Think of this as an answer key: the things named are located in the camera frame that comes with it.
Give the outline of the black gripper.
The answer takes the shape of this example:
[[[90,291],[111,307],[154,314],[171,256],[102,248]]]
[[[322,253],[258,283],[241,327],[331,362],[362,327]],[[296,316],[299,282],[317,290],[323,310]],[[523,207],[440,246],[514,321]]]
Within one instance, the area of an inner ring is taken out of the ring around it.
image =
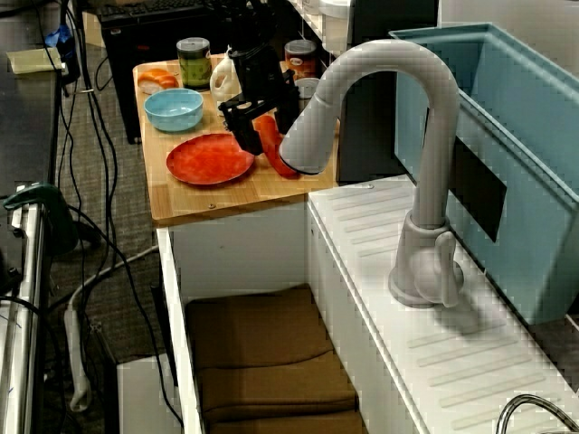
[[[269,44],[246,50],[230,48],[226,53],[233,61],[241,92],[218,109],[228,113],[228,129],[241,149],[259,156],[263,149],[252,124],[255,116],[275,108],[277,128],[282,135],[287,134],[299,115],[299,90],[294,83],[285,87],[278,55]]]

